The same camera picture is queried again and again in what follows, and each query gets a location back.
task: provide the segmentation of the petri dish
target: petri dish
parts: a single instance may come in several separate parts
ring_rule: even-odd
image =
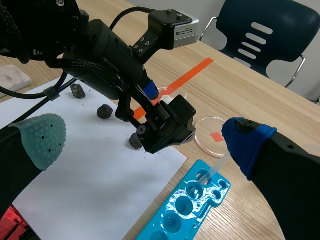
[[[195,124],[195,141],[207,154],[222,158],[228,152],[227,144],[222,136],[225,120],[217,116],[201,117]]]

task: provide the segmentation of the wooden table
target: wooden table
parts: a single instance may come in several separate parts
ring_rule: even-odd
[[[132,7],[123,0],[78,0],[80,9],[90,19],[101,19],[108,26],[123,10]],[[147,15],[132,13],[124,17],[115,33],[128,45],[133,45],[147,29]],[[182,87],[191,95],[200,116],[222,119],[240,116],[277,127],[278,131],[298,145],[320,145],[320,109],[306,99],[278,85],[259,73],[241,65],[202,42],[172,51],[161,50],[145,65],[157,86],[167,87],[206,58],[214,62]],[[17,60],[0,58],[0,65],[13,64],[29,75],[33,84],[20,92],[29,91],[61,75],[43,62],[21,65]],[[177,147],[189,157],[153,204],[126,235],[134,239],[158,210],[181,178],[197,159],[213,165],[217,159],[204,153],[195,142]],[[211,210],[196,235],[196,240],[282,240],[280,226],[263,195],[246,180],[239,167],[230,161],[220,173],[232,184],[224,203]]]

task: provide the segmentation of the red object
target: red object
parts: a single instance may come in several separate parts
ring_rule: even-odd
[[[176,81],[174,81],[172,84],[168,86],[168,90],[163,90],[159,92],[159,97],[152,101],[152,103],[155,105],[159,102],[159,100],[164,96],[164,95],[170,95],[174,91],[176,91],[178,88],[182,87],[186,82],[188,82],[190,79],[192,79],[194,76],[196,76],[198,73],[200,73],[203,69],[208,67],[210,64],[212,64],[214,61],[211,58],[207,58],[201,63],[199,63],[197,66],[195,66],[193,69],[188,71],[185,75],[181,76],[178,78]],[[142,107],[139,107],[137,110],[134,111],[134,118],[136,120],[139,120],[146,114],[145,110]]]
[[[25,227],[27,226],[27,223],[22,219],[18,211],[9,207],[3,218],[0,220],[0,240],[4,240],[11,230],[15,228],[17,224],[15,220],[19,222],[19,226],[8,240],[19,240],[19,237],[26,231]]]
[[[224,138],[221,136],[220,132],[211,133],[211,137],[216,143],[224,141]]]

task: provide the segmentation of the white wall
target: white wall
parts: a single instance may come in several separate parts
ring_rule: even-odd
[[[127,0],[135,6],[154,9],[176,9],[197,17],[200,20],[200,30],[203,31],[211,17],[219,16],[225,0]],[[320,0],[296,0],[320,13]],[[227,38],[212,24],[207,31],[203,42],[211,47],[221,50],[227,43]],[[289,87],[297,94],[315,100],[320,96],[320,33],[303,53],[306,63],[298,78]],[[269,77],[281,85],[286,85],[299,66],[301,59],[295,62],[274,61],[268,68]]]

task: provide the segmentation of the pipette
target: pipette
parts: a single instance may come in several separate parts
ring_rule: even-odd
[[[201,184],[205,184],[208,180],[215,175],[231,158],[229,151],[205,174],[199,181]]]

